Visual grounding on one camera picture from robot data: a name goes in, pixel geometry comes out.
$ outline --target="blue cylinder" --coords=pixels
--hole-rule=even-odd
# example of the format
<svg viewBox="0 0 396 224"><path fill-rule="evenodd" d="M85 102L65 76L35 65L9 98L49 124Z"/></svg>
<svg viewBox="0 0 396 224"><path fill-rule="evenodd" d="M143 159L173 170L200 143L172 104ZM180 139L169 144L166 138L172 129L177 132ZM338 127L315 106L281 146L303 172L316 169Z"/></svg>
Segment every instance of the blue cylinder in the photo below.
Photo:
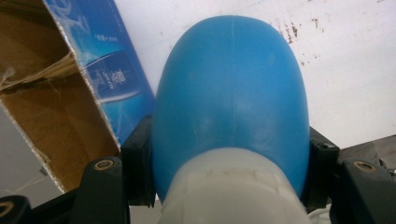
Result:
<svg viewBox="0 0 396 224"><path fill-rule="evenodd" d="M263 155L301 195L308 112L298 63L282 35L263 21L238 16L192 26L163 70L151 144L162 201L185 162L219 147Z"/></svg>

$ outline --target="blue plastic bottle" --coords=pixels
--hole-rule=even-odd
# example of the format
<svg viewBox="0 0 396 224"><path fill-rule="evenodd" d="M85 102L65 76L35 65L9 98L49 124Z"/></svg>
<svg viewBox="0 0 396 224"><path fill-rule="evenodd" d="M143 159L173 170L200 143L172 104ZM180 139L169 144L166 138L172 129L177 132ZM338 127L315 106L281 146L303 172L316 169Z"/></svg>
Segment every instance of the blue plastic bottle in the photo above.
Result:
<svg viewBox="0 0 396 224"><path fill-rule="evenodd" d="M304 83L270 25L222 16L192 26L168 58L156 106L152 156L162 201L184 163L220 147L263 155L301 195L309 152Z"/></svg>

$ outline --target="cardboard box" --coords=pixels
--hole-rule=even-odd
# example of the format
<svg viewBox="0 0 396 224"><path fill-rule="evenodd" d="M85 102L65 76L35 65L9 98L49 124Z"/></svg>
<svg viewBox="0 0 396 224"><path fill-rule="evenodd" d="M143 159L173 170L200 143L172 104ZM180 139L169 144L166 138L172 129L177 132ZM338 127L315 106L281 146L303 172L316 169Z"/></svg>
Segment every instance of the cardboard box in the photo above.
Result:
<svg viewBox="0 0 396 224"><path fill-rule="evenodd" d="M115 8L106 18L113 15L109 24L118 26L107 27L109 31L102 27L111 36L72 34L58 16L62 10L79 9L77 1L46 4L57 23L40 0L0 2L0 100L55 183L68 191L78 186L88 162L119 153L122 138L151 112L154 98ZM94 32L95 17L78 14L77 20ZM96 37L99 42L91 42ZM103 84L98 82L102 74L92 78L101 72L113 79ZM124 94L133 84L128 83L127 90L122 84L131 80L138 81L139 88Z"/></svg>

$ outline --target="brown cardboard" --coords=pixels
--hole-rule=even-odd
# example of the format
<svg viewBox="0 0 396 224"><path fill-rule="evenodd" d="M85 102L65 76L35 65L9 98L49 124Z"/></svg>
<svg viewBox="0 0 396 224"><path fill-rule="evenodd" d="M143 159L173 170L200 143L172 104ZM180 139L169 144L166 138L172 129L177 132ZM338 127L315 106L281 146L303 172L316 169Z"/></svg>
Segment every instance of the brown cardboard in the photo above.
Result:
<svg viewBox="0 0 396 224"><path fill-rule="evenodd" d="M58 186L74 189L117 145L41 1L1 1L0 21L1 103Z"/></svg>

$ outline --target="white background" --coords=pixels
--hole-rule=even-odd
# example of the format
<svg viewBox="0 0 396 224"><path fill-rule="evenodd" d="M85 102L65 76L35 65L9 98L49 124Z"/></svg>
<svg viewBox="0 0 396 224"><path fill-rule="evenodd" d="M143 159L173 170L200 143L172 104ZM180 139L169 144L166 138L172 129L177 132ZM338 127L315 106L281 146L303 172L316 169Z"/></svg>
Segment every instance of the white background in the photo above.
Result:
<svg viewBox="0 0 396 224"><path fill-rule="evenodd" d="M249 16L270 23L290 42L313 128L340 148L396 134L394 0L116 3L154 92L171 49L196 22Z"/></svg>

